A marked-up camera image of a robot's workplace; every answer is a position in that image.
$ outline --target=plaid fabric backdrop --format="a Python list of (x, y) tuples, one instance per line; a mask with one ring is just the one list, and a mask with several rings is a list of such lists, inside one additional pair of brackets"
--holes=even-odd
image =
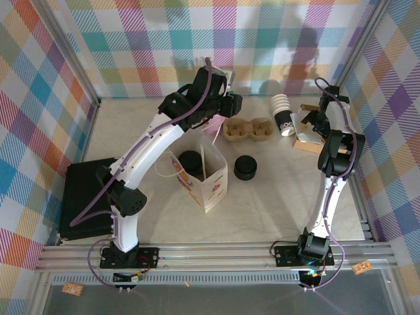
[(165, 96), (206, 56), (235, 69), (242, 95), (317, 93), (313, 79), (339, 75), (374, 2), (49, 0), (104, 97)]
[(0, 314), (21, 314), (93, 112), (29, 0), (0, 3)]
[(358, 174), (420, 314), (420, 0), (394, 0), (346, 85), (366, 135)]

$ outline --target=stacked paper cups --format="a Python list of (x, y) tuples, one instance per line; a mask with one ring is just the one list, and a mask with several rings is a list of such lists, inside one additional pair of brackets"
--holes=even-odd
[(271, 108), (277, 127), (283, 137), (291, 136), (295, 133), (295, 128), (290, 117), (290, 103), (286, 94), (274, 95), (271, 98)]

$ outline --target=marble surface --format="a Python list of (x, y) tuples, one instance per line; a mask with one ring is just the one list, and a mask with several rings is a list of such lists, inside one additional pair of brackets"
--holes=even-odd
[[(292, 109), (317, 104), (318, 97), (291, 97)], [(86, 161), (120, 157), (142, 134), (161, 104), (161, 98), (104, 100), (91, 136)], [(247, 97), (237, 117), (272, 119), (270, 98)], [(271, 141), (232, 144), (221, 136), (215, 143), (228, 163), (228, 195), (210, 212), (204, 210), (178, 183), (159, 176), (151, 167), (140, 183), (148, 197), (140, 212), (140, 242), (259, 242), (296, 240), (312, 213), (320, 182), (318, 155), (292, 147), (276, 129)], [(254, 179), (243, 182), (233, 174), (241, 155), (258, 163)], [(160, 173), (171, 174), (162, 161)], [(341, 194), (332, 228), (338, 240), (364, 238), (348, 186)]]

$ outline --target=black lid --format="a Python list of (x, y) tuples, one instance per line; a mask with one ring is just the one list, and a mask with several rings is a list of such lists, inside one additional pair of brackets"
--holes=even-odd
[(178, 157), (179, 163), (181, 163), (184, 170), (192, 175), (203, 174), (203, 163), (201, 162), (201, 155), (195, 151), (185, 151)]
[(241, 180), (250, 180), (257, 172), (257, 162), (251, 156), (240, 156), (235, 162), (234, 173)]

